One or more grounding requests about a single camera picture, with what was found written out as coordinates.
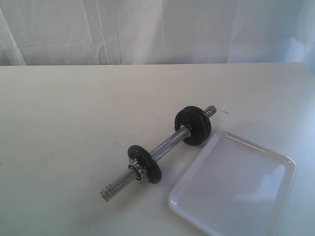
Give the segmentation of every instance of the white tray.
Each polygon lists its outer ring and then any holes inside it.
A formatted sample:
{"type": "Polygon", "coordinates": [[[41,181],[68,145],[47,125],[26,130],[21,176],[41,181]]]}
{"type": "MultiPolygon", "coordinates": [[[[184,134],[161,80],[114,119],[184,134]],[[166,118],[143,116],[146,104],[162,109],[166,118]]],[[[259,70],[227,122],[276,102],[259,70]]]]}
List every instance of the white tray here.
{"type": "Polygon", "coordinates": [[[272,235],[295,170],[287,156],[216,133],[170,193],[169,205],[212,236],[272,235]]]}

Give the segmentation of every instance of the white curtain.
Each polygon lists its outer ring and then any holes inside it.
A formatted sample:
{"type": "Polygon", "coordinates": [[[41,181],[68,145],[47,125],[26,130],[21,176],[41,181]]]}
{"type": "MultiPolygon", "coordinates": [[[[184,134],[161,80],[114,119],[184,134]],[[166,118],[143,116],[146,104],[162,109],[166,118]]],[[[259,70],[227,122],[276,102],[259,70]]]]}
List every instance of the white curtain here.
{"type": "Polygon", "coordinates": [[[314,0],[0,0],[0,64],[303,61],[314,0]]]}

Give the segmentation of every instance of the white table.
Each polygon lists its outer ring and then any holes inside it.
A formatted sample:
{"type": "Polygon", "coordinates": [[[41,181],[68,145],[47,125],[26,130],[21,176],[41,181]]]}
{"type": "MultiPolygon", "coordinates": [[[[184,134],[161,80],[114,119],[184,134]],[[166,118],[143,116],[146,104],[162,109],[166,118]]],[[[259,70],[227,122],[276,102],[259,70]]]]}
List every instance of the white table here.
{"type": "Polygon", "coordinates": [[[168,207],[201,147],[159,161],[162,181],[100,190],[151,150],[187,105],[214,104],[227,130],[290,156],[297,173],[278,234],[314,235],[315,77],[302,63],[0,67],[0,235],[203,235],[168,207]]]}

